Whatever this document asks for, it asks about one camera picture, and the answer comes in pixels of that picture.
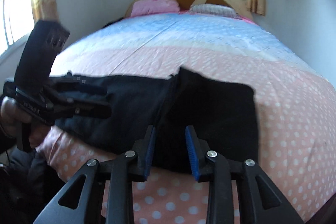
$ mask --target mattress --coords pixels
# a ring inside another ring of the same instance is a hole
[[[261,27],[210,15],[124,19],[67,48],[51,73],[167,78],[181,65],[255,90],[259,164],[301,218],[309,220],[336,192],[336,92]],[[115,157],[56,127],[38,151],[65,181],[92,157]],[[135,222],[205,223],[207,189],[189,175],[153,168],[148,182],[133,184]],[[235,204],[239,223],[236,196]]]

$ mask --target bedspread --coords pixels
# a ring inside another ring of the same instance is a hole
[[[302,219],[309,220],[336,191],[336,92],[259,26],[209,15],[125,19],[62,52],[52,74],[72,70],[166,78],[181,65],[255,89],[259,163]],[[89,158],[115,157],[57,128],[38,150],[64,180]],[[195,184],[191,176],[155,169],[148,182],[133,185],[135,221],[205,223],[207,187]]]

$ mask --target pink polka dot fabric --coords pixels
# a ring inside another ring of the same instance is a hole
[[[284,61],[180,46],[110,48],[80,54],[69,50],[56,59],[52,72],[61,75],[70,69],[97,76],[167,77],[181,65],[212,79],[255,89],[259,164],[302,219],[309,220],[336,190],[336,92],[325,79]],[[63,180],[89,158],[115,157],[57,128],[39,151]],[[195,184],[191,176],[152,169],[147,183],[133,185],[135,222],[205,223],[207,187]],[[235,215],[239,223],[237,207]]]

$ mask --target window sill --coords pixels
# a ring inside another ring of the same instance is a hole
[[[0,65],[2,65],[3,62],[10,58],[10,56],[19,48],[22,48],[26,45],[29,35],[30,33],[18,39],[16,42],[13,43],[13,45],[10,45],[8,49],[3,52],[3,54],[0,55]]]

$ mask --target pink pillow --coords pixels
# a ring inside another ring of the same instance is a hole
[[[133,4],[131,17],[179,11],[180,7],[176,0],[139,0]]]

